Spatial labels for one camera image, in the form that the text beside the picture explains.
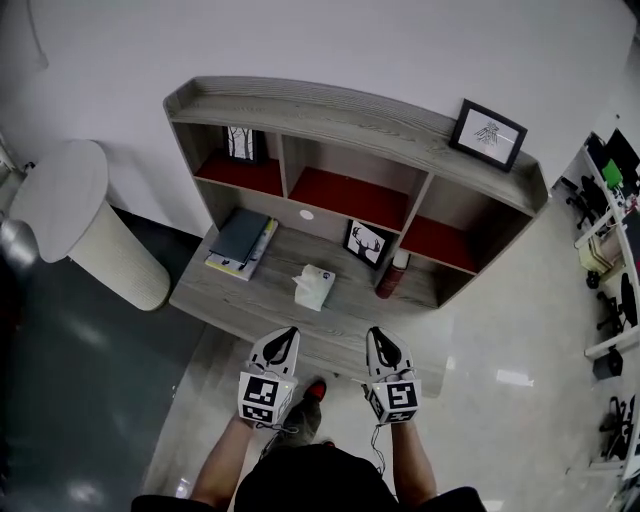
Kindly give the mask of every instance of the office chair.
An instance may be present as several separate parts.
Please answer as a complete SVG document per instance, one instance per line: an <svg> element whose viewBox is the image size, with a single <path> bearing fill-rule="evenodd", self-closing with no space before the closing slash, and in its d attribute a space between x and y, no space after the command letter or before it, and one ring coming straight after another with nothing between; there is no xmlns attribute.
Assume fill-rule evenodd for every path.
<svg viewBox="0 0 640 512"><path fill-rule="evenodd" d="M604 192L596 185L593 177L587 178L582 176L582 190L578 185L567 178L560 178L562 184L569 190L571 197L567 198L567 204L573 204L581 213L582 218L576 224L578 229L582 229L585 220L593 225L597 217L601 217L607 211L607 197Z"/></svg>
<svg viewBox="0 0 640 512"><path fill-rule="evenodd" d="M629 274L626 272L622 275L622 284L620 285L620 299L621 304L618 305L618 301L615 297L607 297L604 292L598 292L598 299L603 300L607 306L609 316L602 322L599 322L596 328L602 329L605 325L611 324L613 328L613 335L620 334L624 329L624 324L627 321L632 327L638 325L638 313L636 311L636 298L633 292L633 286L629 281ZM620 320L620 316L624 314L624 323Z"/></svg>
<svg viewBox="0 0 640 512"><path fill-rule="evenodd" d="M633 409L635 407L635 395L629 402L627 411L626 402L620 403L618 397L611 397L609 400L609 412L600 425L600 432L610 433L606 445L602 450L604 460L611 460L618 457L620 460L627 458L629 444L631 443L631 433L633 432Z"/></svg>

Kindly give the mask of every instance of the tissue box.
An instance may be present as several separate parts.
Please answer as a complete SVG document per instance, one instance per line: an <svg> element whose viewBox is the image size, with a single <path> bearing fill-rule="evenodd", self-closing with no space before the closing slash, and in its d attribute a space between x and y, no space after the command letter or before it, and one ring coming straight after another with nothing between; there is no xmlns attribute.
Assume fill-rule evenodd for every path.
<svg viewBox="0 0 640 512"><path fill-rule="evenodd" d="M298 285L294 299L296 304L320 311L335 279L336 275L333 272L306 265L302 274L293 278Z"/></svg>

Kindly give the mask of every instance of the gray floor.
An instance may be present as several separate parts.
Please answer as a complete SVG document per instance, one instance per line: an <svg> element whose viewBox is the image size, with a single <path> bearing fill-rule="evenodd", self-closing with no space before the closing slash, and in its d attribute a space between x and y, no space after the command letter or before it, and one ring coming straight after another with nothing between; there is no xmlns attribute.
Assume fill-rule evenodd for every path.
<svg viewBox="0 0 640 512"><path fill-rule="evenodd" d="M598 425L609 397L629 401L635 393L640 350L624 354L622 377L595 380L583 351L606 335L595 329L605 312L585 284L576 236L573 211L554 201L472 286L420 319L416 339L423 343L414 347L414 357L432 351L434 335L447 337L442 393L424 399L415 419L440 492L471 485L488 512L602 512L616 491L615 477L588 478L580 470L599 455ZM619 287L618 281L609 293ZM219 340L216 347L226 350ZM188 492L235 411L238 370L249 350L236 342L228 353L192 360L146 490ZM297 391L318 373L298 364ZM332 438L339 448L378 464L370 446L375 416L360 386L324 376L329 386L317 439ZM256 432L243 474L270 434ZM393 489L388 429L381 430L377 447ZM576 471L567 474L569 468Z"/></svg>
<svg viewBox="0 0 640 512"><path fill-rule="evenodd" d="M175 282L199 240L121 216ZM22 324L2 340L6 509L128 510L204 324L141 312L69 260L18 277Z"/></svg>
<svg viewBox="0 0 640 512"><path fill-rule="evenodd" d="M443 391L416 420L423 443L440 490L472 485L489 512L601 512L617 488L615 479L566 474L598 454L608 399L631 398L640 356L625 354L622 378L600 383L591 374L582 351L598 341L603 312L584 284L572 217L552 204L474 286L423 318L425 349L434 332L449 338ZM197 240L130 219L175 279ZM169 306L141 313L70 262L37 264L29 275L5 373L7 508L127 510L154 453L156 489L176 494L192 483L233 414L248 345L231 344L206 364L194 356L199 384L186 402L176 397L169 418L191 405L178 414L182 425L165 423L156 447L173 386L209 329ZM296 373L304 380L316 371ZM327 378L319 437L375 462L373 413L359 386ZM245 473L267 437L256 435ZM387 431L378 447L389 461ZM392 486L389 469L385 480Z"/></svg>

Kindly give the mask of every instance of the black shirt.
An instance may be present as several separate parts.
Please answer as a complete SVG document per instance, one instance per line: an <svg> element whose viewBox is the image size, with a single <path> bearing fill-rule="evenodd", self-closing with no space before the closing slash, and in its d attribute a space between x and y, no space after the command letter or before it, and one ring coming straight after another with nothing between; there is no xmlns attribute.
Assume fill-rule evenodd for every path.
<svg viewBox="0 0 640 512"><path fill-rule="evenodd" d="M212 512L199 502L162 496L140 496L132 512L166 510ZM310 445L283 448L260 461L240 484L236 512L401 510L376 468L369 461L338 448ZM427 501L421 512L484 512L475 489L463 487Z"/></svg>

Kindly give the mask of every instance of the red bottle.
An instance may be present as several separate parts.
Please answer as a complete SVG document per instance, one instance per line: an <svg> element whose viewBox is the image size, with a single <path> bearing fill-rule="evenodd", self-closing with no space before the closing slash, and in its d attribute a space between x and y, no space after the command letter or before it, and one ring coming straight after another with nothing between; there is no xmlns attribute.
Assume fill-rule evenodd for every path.
<svg viewBox="0 0 640 512"><path fill-rule="evenodd" d="M381 299L388 299L391 297L393 290L400 282L404 271L407 269L409 265L409 257L411 255L407 251L403 251L402 249L398 249L395 256L393 257L393 261L385 270L382 279L376 286L376 295Z"/></svg>

